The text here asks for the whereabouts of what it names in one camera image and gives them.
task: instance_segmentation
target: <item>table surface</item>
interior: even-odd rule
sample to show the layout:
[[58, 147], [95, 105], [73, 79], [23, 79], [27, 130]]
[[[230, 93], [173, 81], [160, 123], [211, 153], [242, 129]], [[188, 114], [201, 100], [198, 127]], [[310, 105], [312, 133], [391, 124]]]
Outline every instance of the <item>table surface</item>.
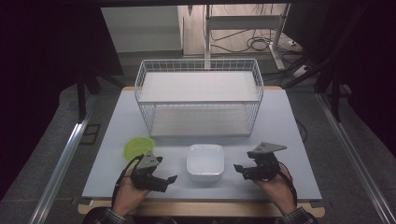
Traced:
[[[124, 91], [130, 91], [132, 89], [133, 88], [126, 88], [126, 89], [124, 89]], [[108, 128], [108, 129], [110, 129], [110, 131], [112, 129], [111, 128], [111, 124], [112, 123], [116, 124], [117, 122], [113, 121], [113, 118], [112, 118], [112, 121], [110, 121], [109, 128]], [[104, 143], [102, 144], [101, 149], [100, 149], [100, 151], [98, 153], [98, 157], [99, 158], [100, 158], [101, 154], [104, 155], [103, 153], [101, 153], [101, 150], [103, 150], [102, 147], [106, 147], [106, 136], [104, 138]], [[239, 150], [239, 151], [241, 151], [243, 154], [246, 154], [246, 150]], [[282, 155], [277, 155], [277, 156], [278, 156], [278, 158], [281, 158], [282, 161], [285, 161], [284, 159], [282, 159], [284, 157], [284, 155], [283, 156]], [[307, 201], [309, 199], [319, 200], [319, 199], [321, 199], [321, 196], [320, 196], [320, 194], [318, 192], [318, 186], [316, 184], [315, 178], [313, 177], [312, 170], [310, 168], [309, 161], [307, 160], [305, 152], [304, 152], [304, 155], [303, 155], [303, 160], [306, 160], [303, 163], [305, 165], [308, 165], [308, 168], [309, 168], [308, 169], [308, 173], [310, 173], [308, 175], [304, 174], [304, 176], [308, 178], [308, 180], [309, 180], [308, 182], [311, 182], [310, 186], [313, 186], [313, 188], [309, 190], [308, 194], [306, 194], [306, 192], [303, 192], [301, 194], [301, 195], [303, 195], [302, 198], [305, 199], [305, 200], [300, 200], [299, 201], [299, 205], [303, 206], [307, 210], [311, 211], [314, 214], [314, 216], [321, 217], [321, 216], [324, 215], [324, 208], [323, 207], [312, 208], [310, 206], [310, 203]], [[95, 165], [94, 165], [92, 167], [92, 172], [94, 172], [95, 170], [97, 171], [97, 169], [98, 169], [97, 167], [98, 167], [99, 163], [95, 161], [96, 168], [95, 168]], [[114, 164], [115, 166], [117, 166], [117, 163], [121, 163], [121, 165], [119, 165], [119, 166], [123, 166], [124, 165], [122, 162], [111, 162], [110, 164]], [[295, 166], [295, 164], [299, 164], [299, 163], [295, 162], [294, 164], [291, 164], [290, 165], [290, 169], [292, 169], [292, 170], [301, 169], [301, 167], [298, 168], [298, 166], [297, 166], [297, 168], [293, 168], [293, 166]], [[97, 183], [95, 181], [92, 182], [92, 179], [90, 180], [90, 178], [89, 178], [88, 182], [91, 182], [91, 184], [93, 184], [94, 186], [95, 185], [97, 186], [97, 184], [101, 184], [101, 183]], [[242, 181], [238, 182], [237, 184], [244, 186], [243, 188], [246, 188], [247, 186], [249, 186], [248, 181], [244, 181], [242, 176], [229, 175], [229, 176], [225, 177], [225, 179], [227, 179], [227, 178], [228, 178], [228, 181], [234, 180], [234, 179], [241, 179]], [[303, 180], [302, 182], [307, 182], [306, 178], [302, 178], [302, 180]], [[296, 183], [296, 185], [298, 186], [298, 187], [296, 187], [298, 189], [301, 186], [301, 183]], [[221, 189], [221, 190], [230, 191], [227, 188], [226, 189], [222, 189], [224, 187], [222, 185], [219, 185], [217, 187], [219, 187], [219, 189]], [[109, 185], [109, 189], [112, 190], [112, 188], [113, 188], [113, 185], [110, 184]], [[203, 194], [209, 193], [208, 194], [209, 196], [206, 196], [207, 198], [205, 198], [205, 197], [201, 198], [202, 195], [198, 196], [198, 197], [193, 196], [193, 197], [189, 198], [189, 194], [191, 194], [191, 192], [185, 191], [183, 193], [182, 191], [180, 191], [181, 189], [178, 189], [177, 190], [178, 193], [175, 193], [175, 192], [172, 192], [172, 190], [169, 190], [169, 189], [172, 189], [172, 188], [177, 189], [177, 185], [175, 185], [175, 184], [171, 185], [170, 188], [168, 188], [168, 191], [169, 191], [168, 194], [163, 194], [163, 193], [158, 193], [158, 192], [153, 192], [152, 194], [150, 193], [151, 194], [151, 197], [150, 197], [151, 200], [146, 201], [144, 203], [145, 205], [142, 205], [140, 207], [140, 209], [136, 211], [136, 213], [138, 215], [140, 215], [140, 216], [162, 216], [162, 215], [168, 215], [168, 216], [192, 216], [192, 215], [194, 215], [194, 216], [229, 217], [229, 216], [235, 216], [235, 212], [234, 211], [237, 210], [238, 211], [238, 216], [241, 216], [241, 217], [277, 217], [277, 216], [280, 216], [280, 213], [277, 211], [277, 209], [274, 207], [273, 204], [265, 202], [265, 201], [253, 202], [254, 200], [253, 201], [251, 200], [252, 199], [251, 197], [257, 198], [257, 194], [256, 193], [262, 194], [259, 190], [257, 190], [256, 193], [253, 193], [253, 194], [248, 195], [248, 196], [246, 194], [245, 195], [244, 194], [240, 194], [241, 195], [240, 198], [232, 197], [232, 198], [230, 198], [231, 200], [228, 200], [228, 201], [224, 201], [224, 200], [217, 200], [217, 201], [215, 200], [215, 201], [213, 201], [212, 198], [214, 197], [216, 199], [216, 196], [210, 194], [210, 190], [209, 191], [207, 191], [207, 190], [202, 191]], [[83, 196], [87, 196], [87, 195], [90, 195], [90, 194], [91, 193], [87, 193], [86, 190], [84, 190]], [[103, 196], [105, 196], [105, 197], [107, 196], [108, 197], [108, 196], [111, 195], [110, 192], [105, 192], [104, 194], [103, 194], [103, 192], [99, 192], [99, 193], [96, 192], [96, 194], [98, 194], [97, 198], [101, 198]], [[224, 199], [224, 197], [226, 199], [229, 199], [229, 196], [227, 196], [227, 194], [222, 194], [222, 196], [219, 196], [219, 199]], [[194, 201], [191, 201], [191, 199], [202, 199], [202, 200], [194, 202]], [[93, 208], [95, 206], [101, 206], [101, 205], [109, 205], [109, 201], [108, 200], [102, 200], [102, 201], [101, 200], [95, 200], [95, 201], [92, 201], [92, 204], [90, 204], [90, 205], [81, 204], [78, 207], [78, 211], [80, 213], [86, 213], [91, 208]], [[197, 206], [198, 207], [202, 206], [202, 209], [199, 209], [199, 211], [200, 211], [199, 213], [196, 212], [197, 211], [196, 210]]]

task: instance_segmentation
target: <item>white table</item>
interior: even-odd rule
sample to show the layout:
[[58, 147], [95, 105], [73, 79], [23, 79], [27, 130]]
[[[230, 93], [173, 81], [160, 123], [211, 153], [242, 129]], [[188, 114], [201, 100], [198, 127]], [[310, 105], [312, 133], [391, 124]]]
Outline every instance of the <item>white table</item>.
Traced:
[[[148, 131], [135, 101], [134, 92], [122, 91], [82, 197], [111, 198], [120, 171], [127, 164], [122, 157], [123, 147], [131, 138], [141, 135], [148, 135]], [[163, 162], [154, 174], [161, 178], [178, 175], [178, 178], [165, 193], [151, 192], [148, 203], [267, 201], [257, 186], [244, 180], [233, 168], [234, 164], [254, 166], [255, 163], [248, 158], [247, 151], [261, 141], [288, 147], [276, 152], [276, 156], [288, 166], [294, 177], [299, 203], [321, 200], [288, 97], [282, 90], [264, 91], [260, 112], [250, 137], [166, 137], [156, 138], [155, 141], [155, 155], [163, 156]], [[186, 170], [187, 149], [190, 145], [203, 143], [218, 144], [224, 148], [225, 171], [220, 181], [210, 185], [190, 180]]]

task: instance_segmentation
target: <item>wrist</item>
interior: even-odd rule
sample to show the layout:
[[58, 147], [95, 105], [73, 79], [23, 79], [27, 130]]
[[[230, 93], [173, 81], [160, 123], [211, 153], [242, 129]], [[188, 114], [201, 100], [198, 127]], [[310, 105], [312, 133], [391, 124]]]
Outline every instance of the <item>wrist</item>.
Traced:
[[288, 214], [297, 210], [297, 207], [294, 205], [294, 203], [281, 203], [277, 205], [277, 208], [279, 209], [282, 216], [287, 216]]
[[122, 217], [119, 214], [117, 214], [116, 212], [114, 212], [114, 210], [112, 208], [107, 208], [106, 211], [105, 211], [104, 216], [108, 220], [115, 221], [115, 223], [124, 223], [124, 221], [126, 220], [125, 217]]
[[127, 211], [127, 209], [122, 209], [122, 208], [118, 208], [118, 207], [113, 207], [113, 212], [117, 215], [119, 215], [120, 217], [126, 217], [129, 214], [129, 211]]

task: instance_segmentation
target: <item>human hand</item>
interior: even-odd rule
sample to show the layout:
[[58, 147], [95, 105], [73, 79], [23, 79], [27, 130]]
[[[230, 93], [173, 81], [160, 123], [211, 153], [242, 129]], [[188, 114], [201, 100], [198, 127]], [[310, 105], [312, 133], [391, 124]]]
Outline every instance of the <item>human hand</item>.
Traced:
[[136, 189], [130, 178], [132, 170], [128, 170], [120, 183], [119, 192], [113, 205], [113, 211], [126, 217], [141, 204], [150, 193], [148, 189]]
[[[292, 177], [284, 165], [280, 165], [280, 171], [292, 180]], [[280, 210], [283, 216], [297, 209], [290, 188], [282, 176], [276, 175], [276, 177], [270, 181], [253, 180], [253, 182], [268, 195], [271, 202]]]

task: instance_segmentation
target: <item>wire basket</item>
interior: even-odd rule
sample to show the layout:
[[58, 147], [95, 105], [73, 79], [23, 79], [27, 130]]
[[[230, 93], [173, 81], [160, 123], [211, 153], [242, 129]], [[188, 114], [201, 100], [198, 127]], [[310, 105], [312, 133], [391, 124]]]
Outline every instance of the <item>wire basket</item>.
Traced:
[[263, 93], [254, 59], [145, 60], [134, 89], [151, 136], [249, 136]]

